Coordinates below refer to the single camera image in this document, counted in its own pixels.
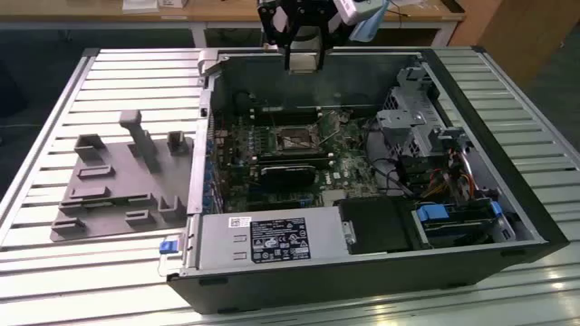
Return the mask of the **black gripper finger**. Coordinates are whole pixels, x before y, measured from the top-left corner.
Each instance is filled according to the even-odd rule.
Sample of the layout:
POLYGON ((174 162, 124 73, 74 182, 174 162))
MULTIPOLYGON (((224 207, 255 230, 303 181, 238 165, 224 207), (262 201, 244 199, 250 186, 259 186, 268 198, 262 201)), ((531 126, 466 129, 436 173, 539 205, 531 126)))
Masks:
POLYGON ((302 44, 302 20, 292 19, 288 21, 284 41, 284 69, 291 69, 291 55, 295 49, 300 48, 302 44))
POLYGON ((327 51, 332 48, 332 37, 330 34, 328 21, 319 19, 316 26, 319 28, 319 50, 316 54, 316 69, 322 70, 324 66, 324 60, 327 51))

